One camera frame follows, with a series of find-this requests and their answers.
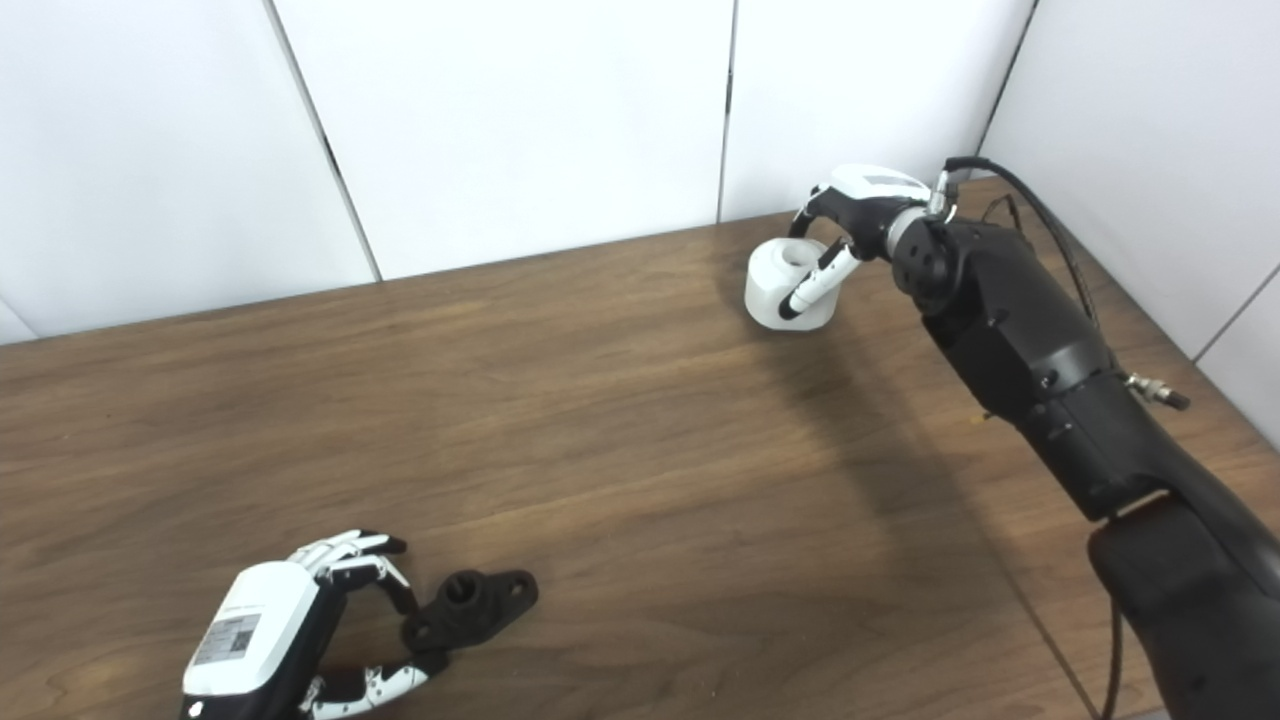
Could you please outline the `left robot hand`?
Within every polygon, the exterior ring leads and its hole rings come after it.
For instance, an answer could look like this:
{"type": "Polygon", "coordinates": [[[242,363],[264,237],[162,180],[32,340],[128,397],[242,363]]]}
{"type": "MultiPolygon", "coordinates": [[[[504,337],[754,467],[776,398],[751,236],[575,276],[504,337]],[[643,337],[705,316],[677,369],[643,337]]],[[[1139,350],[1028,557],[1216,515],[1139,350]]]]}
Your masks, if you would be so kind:
{"type": "Polygon", "coordinates": [[[392,562],[407,544],[352,529],[242,570],[182,678],[182,719],[353,719],[443,674],[445,652],[355,670],[320,669],[351,593],[381,588],[402,616],[419,610],[392,562]]]}

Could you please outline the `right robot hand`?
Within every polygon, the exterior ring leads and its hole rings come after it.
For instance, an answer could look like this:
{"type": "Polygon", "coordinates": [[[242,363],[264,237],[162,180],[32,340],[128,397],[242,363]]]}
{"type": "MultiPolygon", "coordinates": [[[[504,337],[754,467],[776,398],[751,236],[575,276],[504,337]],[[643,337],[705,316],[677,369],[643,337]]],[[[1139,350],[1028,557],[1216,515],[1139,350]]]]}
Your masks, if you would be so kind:
{"type": "Polygon", "coordinates": [[[845,164],[817,184],[794,215],[786,237],[803,240],[819,218],[844,234],[781,300],[780,316],[791,322],[837,290],[863,263],[888,260],[892,246],[913,222],[928,215],[934,191],[884,167],[845,164]]]}

